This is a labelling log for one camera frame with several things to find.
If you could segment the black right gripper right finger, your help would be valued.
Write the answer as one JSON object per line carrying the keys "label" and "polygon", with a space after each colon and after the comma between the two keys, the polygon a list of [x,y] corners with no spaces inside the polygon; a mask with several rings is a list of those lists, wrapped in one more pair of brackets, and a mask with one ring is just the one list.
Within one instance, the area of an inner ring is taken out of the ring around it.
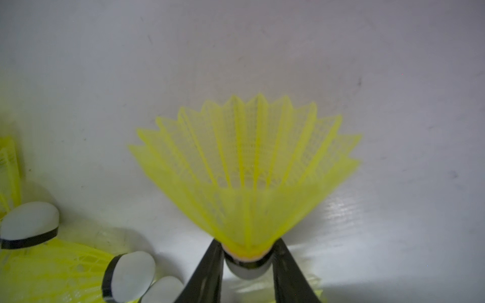
{"label": "black right gripper right finger", "polygon": [[272,260],[276,303],[318,303],[319,297],[282,239],[275,242]]}

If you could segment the yellow shuttlecock four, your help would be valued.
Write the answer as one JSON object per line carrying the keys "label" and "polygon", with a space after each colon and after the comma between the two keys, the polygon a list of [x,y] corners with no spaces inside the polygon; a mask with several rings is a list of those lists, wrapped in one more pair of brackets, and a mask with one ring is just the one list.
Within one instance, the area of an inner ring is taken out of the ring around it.
{"label": "yellow shuttlecock four", "polygon": [[208,100],[137,129],[130,152],[146,176],[199,228],[221,243],[240,279],[265,274],[275,243],[359,166],[360,135],[340,132],[342,116],[315,103]]}

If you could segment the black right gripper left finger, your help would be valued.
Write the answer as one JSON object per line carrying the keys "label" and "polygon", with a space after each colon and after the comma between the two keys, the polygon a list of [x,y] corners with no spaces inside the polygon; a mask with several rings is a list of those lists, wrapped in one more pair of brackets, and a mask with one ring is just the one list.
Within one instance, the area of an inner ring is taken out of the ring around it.
{"label": "black right gripper left finger", "polygon": [[175,303],[220,303],[224,250],[214,239]]}

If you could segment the yellow shuttlecock twelve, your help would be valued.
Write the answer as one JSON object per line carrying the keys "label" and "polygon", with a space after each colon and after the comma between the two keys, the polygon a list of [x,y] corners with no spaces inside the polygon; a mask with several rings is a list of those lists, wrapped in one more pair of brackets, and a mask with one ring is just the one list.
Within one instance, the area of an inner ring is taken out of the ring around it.
{"label": "yellow shuttlecock twelve", "polygon": [[184,285],[175,276],[165,276],[153,283],[140,298],[139,303],[174,303]]}

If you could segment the yellow shuttlecock nine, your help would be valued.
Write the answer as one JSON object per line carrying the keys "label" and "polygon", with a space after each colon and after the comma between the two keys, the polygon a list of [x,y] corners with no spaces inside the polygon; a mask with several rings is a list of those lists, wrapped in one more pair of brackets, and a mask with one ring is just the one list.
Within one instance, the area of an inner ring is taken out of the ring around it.
{"label": "yellow shuttlecock nine", "polygon": [[1,252],[1,302],[135,302],[154,277],[144,251],[113,255],[53,239]]}

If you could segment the yellow shuttlecock three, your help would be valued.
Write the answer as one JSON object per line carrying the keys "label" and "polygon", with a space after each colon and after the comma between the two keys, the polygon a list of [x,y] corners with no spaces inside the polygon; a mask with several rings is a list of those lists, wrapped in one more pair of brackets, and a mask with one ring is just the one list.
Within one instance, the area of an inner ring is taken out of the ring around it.
{"label": "yellow shuttlecock three", "polygon": [[38,246],[58,234],[59,210],[43,201],[22,202],[15,142],[1,138],[1,249]]}

